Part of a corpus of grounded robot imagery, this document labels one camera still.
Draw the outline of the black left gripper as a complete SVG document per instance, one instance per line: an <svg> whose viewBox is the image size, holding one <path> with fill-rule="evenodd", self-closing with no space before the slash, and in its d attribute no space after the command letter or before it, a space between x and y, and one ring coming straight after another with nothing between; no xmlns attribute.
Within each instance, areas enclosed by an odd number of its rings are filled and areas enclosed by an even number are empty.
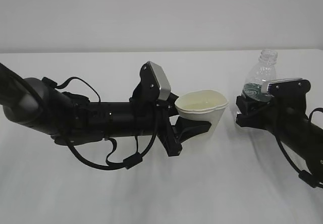
<svg viewBox="0 0 323 224"><path fill-rule="evenodd" d="M132 96L129 98L134 115L134 129L136 135L155 135L167 155L178 156L182 151L182 143L197 135L207 133L211 128L208 121L195 121L178 117L174 126L170 117L177 116L175 102L179 96L170 93L166 101L153 102Z"/></svg>

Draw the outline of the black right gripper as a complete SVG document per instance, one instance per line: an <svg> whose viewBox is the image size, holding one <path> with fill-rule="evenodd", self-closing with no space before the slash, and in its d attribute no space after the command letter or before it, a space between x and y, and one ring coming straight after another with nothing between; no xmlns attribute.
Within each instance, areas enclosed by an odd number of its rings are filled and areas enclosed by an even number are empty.
<svg viewBox="0 0 323 224"><path fill-rule="evenodd" d="M282 133L288 128L310 133L309 117L306 115L306 95L296 98L273 97L269 102L239 95L236 98L239 113L236 124L240 127Z"/></svg>

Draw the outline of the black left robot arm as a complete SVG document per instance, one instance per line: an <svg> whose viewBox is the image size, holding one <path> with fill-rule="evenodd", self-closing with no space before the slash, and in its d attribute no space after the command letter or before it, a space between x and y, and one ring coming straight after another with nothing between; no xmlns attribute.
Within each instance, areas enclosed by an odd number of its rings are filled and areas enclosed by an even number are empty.
<svg viewBox="0 0 323 224"><path fill-rule="evenodd" d="M127 102L92 102L88 97L65 92L49 78L19 79L1 66L1 105L8 120L48 134L58 145L63 136L77 146L102 139L154 135L168 156L177 156L182 143L209 131L207 120L178 117L177 96L161 66L146 62L140 69L140 82Z"/></svg>

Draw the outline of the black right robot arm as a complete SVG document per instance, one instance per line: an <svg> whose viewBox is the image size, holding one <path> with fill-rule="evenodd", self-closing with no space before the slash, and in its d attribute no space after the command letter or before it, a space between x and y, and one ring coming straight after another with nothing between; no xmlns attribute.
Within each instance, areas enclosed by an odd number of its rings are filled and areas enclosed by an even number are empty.
<svg viewBox="0 0 323 224"><path fill-rule="evenodd" d="M306 97L273 97L260 102L242 95L237 96L240 127L265 130L274 135L277 144L300 179L311 187L322 187L322 128L306 115ZM301 170L291 160L283 145L288 146L305 160L307 170Z"/></svg>

